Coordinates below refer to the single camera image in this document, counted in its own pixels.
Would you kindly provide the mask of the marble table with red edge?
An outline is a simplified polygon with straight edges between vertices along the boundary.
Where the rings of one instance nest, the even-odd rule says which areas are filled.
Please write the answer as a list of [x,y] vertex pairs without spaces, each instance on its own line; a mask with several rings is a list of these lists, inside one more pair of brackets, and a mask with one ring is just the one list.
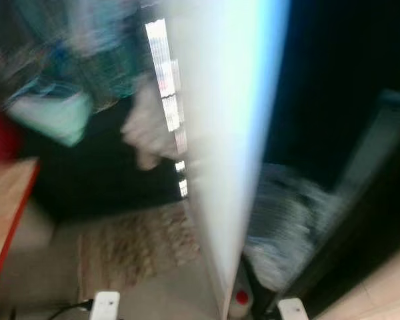
[[0,273],[38,171],[36,158],[0,163]]

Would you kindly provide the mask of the clear bubble wrap sheet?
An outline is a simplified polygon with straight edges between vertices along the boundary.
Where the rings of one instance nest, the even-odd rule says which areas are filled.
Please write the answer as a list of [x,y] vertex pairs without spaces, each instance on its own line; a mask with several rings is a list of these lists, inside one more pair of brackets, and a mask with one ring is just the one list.
[[285,289],[336,219],[336,197],[291,168],[264,163],[245,238],[246,259],[265,289]]

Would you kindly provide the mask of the beige patterned floor mat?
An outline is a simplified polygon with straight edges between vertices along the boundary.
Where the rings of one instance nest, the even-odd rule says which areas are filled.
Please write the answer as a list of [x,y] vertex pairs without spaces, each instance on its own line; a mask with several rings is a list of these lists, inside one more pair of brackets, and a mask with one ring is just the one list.
[[81,232],[78,250],[85,293],[127,289],[200,256],[182,201],[108,217]]

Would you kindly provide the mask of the pink patterned cloth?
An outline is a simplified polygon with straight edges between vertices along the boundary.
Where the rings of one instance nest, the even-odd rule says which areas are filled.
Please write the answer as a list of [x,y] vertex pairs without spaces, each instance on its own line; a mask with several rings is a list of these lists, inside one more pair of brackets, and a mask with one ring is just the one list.
[[136,151],[136,164],[148,171],[161,159],[179,158],[175,134],[169,130],[163,98],[153,74],[142,73],[134,79],[132,109],[121,128],[123,141]]

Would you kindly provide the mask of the teal garment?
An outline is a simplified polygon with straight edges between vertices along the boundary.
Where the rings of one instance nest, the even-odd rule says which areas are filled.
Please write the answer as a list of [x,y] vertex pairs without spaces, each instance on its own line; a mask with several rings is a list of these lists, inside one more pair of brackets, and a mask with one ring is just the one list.
[[93,99],[71,83],[36,77],[8,98],[4,110],[27,128],[74,147],[84,137]]

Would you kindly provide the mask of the white jug with red cap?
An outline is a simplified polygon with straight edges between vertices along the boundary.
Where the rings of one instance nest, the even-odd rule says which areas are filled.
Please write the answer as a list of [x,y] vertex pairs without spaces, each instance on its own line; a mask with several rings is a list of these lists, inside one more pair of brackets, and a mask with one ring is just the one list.
[[252,307],[255,296],[252,292],[251,281],[243,264],[239,264],[231,291],[227,320],[252,320]]

